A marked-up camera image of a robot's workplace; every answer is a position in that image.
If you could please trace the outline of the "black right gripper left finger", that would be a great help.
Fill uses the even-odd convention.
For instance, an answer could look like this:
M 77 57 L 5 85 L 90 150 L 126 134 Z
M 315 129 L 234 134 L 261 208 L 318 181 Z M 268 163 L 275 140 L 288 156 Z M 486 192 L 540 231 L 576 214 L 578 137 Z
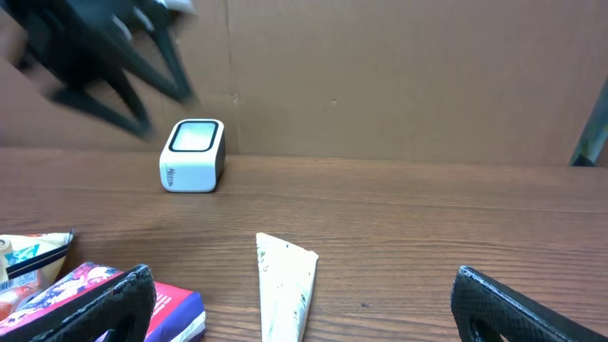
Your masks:
M 151 270 L 140 264 L 50 313 L 3 333 L 7 342 L 143 342 L 156 303 Z

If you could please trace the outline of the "red purple Carefree pad pack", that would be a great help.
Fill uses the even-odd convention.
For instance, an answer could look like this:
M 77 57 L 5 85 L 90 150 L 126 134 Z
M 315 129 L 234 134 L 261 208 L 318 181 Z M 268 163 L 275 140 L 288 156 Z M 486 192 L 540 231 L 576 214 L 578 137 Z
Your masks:
M 119 276 L 115 268 L 85 262 L 1 321 L 1 335 L 47 317 L 108 280 Z M 146 342 L 198 342 L 205 334 L 206 313 L 199 293 L 157 282 L 156 304 Z

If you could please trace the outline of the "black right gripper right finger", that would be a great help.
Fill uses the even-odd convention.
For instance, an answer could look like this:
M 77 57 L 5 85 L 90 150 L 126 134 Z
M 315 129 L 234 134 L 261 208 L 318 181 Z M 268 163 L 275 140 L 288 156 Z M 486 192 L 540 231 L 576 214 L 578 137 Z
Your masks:
M 587 329 L 472 267 L 459 268 L 450 309 L 463 341 L 592 341 Z

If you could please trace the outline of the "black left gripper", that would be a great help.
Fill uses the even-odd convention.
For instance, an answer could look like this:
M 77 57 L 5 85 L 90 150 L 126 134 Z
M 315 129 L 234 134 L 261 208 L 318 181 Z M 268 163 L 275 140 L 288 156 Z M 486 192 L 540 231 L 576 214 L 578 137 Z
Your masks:
M 126 79 L 128 71 L 160 93 L 180 103 L 194 97 L 181 58 L 166 29 L 166 5 L 147 0 L 3 1 L 5 10 L 28 33 L 27 47 L 66 85 L 49 99 L 112 124 L 139 139 L 152 133 L 143 102 Z M 155 68 L 131 44 L 133 31 L 144 32 L 154 43 L 167 75 Z M 73 60 L 88 60 L 96 68 L 82 82 L 67 69 Z M 105 81 L 128 107 L 133 119 L 95 100 L 86 85 Z

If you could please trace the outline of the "white tube with gold cap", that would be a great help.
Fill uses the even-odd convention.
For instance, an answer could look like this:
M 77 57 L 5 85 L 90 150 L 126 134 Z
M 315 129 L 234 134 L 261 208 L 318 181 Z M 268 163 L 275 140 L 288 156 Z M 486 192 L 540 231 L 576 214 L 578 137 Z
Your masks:
M 314 292 L 318 254 L 256 234 L 261 340 L 301 342 Z

